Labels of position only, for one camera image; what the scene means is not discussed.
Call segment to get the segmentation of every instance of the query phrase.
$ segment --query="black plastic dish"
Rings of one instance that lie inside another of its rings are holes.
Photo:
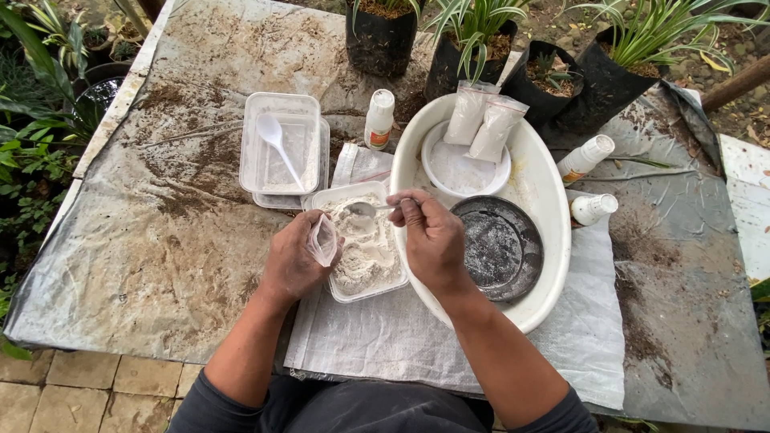
[[[495,196],[473,196],[452,206],[465,224],[465,267],[488,300],[521,297],[543,270],[543,242],[532,219]]]

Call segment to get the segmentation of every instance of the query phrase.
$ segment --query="bottle label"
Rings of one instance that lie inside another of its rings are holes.
[[[564,177],[561,178],[561,182],[564,185],[569,185],[570,183],[573,183],[575,180],[578,180],[583,176],[585,176],[585,173],[578,173],[575,170],[570,170],[569,173],[565,174]]]
[[[372,147],[385,147],[388,138],[390,138],[390,131],[372,131],[369,134],[369,145]]]

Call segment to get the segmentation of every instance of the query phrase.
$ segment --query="metal spoon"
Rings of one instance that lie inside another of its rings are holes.
[[[294,178],[294,182],[300,187],[300,191],[305,192],[305,187],[302,186],[300,177],[297,176],[294,167],[291,165],[291,161],[289,161],[289,156],[283,149],[283,128],[281,128],[281,124],[278,123],[278,119],[269,113],[260,114],[256,117],[256,132],[262,139],[267,141],[268,144],[278,151],[278,154],[281,155],[281,159],[283,159],[283,162],[286,164],[286,168],[289,169],[289,173],[291,173],[291,176]]]
[[[350,213],[355,213],[356,215],[361,215],[362,217],[365,216],[369,218],[374,218],[374,216],[377,215],[378,210],[398,209],[398,208],[401,208],[401,205],[398,204],[396,206],[391,206],[391,205],[384,204],[380,206],[374,206],[372,203],[367,203],[365,201],[357,201],[345,207]]]

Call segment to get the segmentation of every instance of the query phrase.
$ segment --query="plastic bag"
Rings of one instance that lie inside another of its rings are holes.
[[[528,105],[510,96],[495,95],[490,98],[484,111],[484,124],[470,145],[468,156],[499,163],[511,129],[524,118],[528,109]]]
[[[444,141],[469,146],[484,120],[484,107],[489,98],[500,93],[500,87],[488,82],[470,84],[461,80],[457,85],[457,99]]]
[[[329,267],[332,265],[337,250],[336,230],[326,214],[321,215],[318,222],[310,228],[305,249],[321,266]]]

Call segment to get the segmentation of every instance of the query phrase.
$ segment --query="black sleeve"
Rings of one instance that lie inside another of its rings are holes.
[[[570,387],[564,400],[551,411],[524,427],[512,428],[508,433],[597,433],[594,417],[583,406],[578,393]]]
[[[166,433],[252,433],[269,398],[258,408],[244,406],[214,388],[201,370]]]

